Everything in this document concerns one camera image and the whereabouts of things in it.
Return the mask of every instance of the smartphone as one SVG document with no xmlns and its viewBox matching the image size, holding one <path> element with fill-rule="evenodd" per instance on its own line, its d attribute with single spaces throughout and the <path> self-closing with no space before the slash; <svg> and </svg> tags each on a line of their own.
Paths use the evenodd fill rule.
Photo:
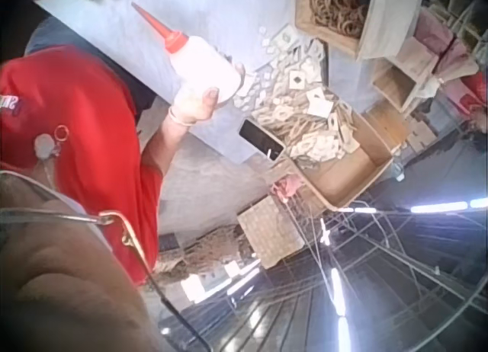
<svg viewBox="0 0 488 352">
<path fill-rule="evenodd" d="M 239 135 L 273 162 L 276 162 L 284 151 L 284 144 L 279 139 L 251 120 L 244 120 Z"/>
</svg>

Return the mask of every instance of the red t-shirt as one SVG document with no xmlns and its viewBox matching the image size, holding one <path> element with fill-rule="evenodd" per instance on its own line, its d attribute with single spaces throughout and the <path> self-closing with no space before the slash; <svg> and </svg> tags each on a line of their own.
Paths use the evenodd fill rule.
<svg viewBox="0 0 488 352">
<path fill-rule="evenodd" d="M 152 267 L 162 176 L 141 164 L 135 110 L 123 82 L 95 57 L 58 46 L 2 66 L 0 94 L 2 167 L 29 172 L 38 161 L 36 137 L 67 126 L 68 139 L 55 159 L 56 186 L 88 213 L 121 211 Z M 143 268 L 122 245 L 120 224 L 102 231 L 132 280 L 141 283 Z"/>
</svg>

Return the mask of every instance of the white plastic bottle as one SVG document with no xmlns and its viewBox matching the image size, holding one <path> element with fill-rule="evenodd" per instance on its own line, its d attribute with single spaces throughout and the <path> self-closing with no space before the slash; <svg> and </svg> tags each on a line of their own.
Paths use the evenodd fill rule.
<svg viewBox="0 0 488 352">
<path fill-rule="evenodd" d="M 132 6 L 165 39 L 165 48 L 176 74 L 190 88 L 201 94 L 212 87 L 219 88 L 219 103 L 230 99 L 239 89 L 241 75 L 207 41 L 170 30 L 139 5 Z"/>
</svg>

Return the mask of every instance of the white table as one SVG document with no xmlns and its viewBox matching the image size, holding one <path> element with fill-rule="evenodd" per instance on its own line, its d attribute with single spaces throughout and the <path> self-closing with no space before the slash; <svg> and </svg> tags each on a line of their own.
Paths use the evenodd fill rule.
<svg viewBox="0 0 488 352">
<path fill-rule="evenodd" d="M 171 28 L 198 35 L 234 61 L 254 71 L 270 57 L 258 29 L 272 37 L 293 23 L 295 0 L 39 0 L 54 17 L 84 37 L 136 76 L 159 96 L 172 102 L 179 80 L 162 38 L 130 5 L 136 2 Z M 238 135 L 243 114 L 232 104 L 191 132 L 236 163 L 257 150 Z"/>
</svg>

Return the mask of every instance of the orange nozzle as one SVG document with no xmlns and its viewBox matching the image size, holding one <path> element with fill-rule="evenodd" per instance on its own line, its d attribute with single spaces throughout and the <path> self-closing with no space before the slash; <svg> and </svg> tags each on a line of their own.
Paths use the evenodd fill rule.
<svg viewBox="0 0 488 352">
<path fill-rule="evenodd" d="M 163 23 L 155 19 L 151 14 L 149 14 L 147 11 L 142 9 L 139 5 L 136 3 L 132 2 L 132 6 L 139 12 L 140 15 L 144 17 L 146 21 L 151 24 L 151 26 L 158 31 L 158 33 L 163 36 L 165 39 L 169 38 L 171 36 L 171 33 L 173 32 L 169 28 L 167 28 Z"/>
<path fill-rule="evenodd" d="M 187 43 L 188 37 L 186 37 L 182 32 L 170 30 L 136 3 L 132 2 L 132 6 L 165 39 L 166 51 L 169 53 L 176 53 Z"/>
</svg>

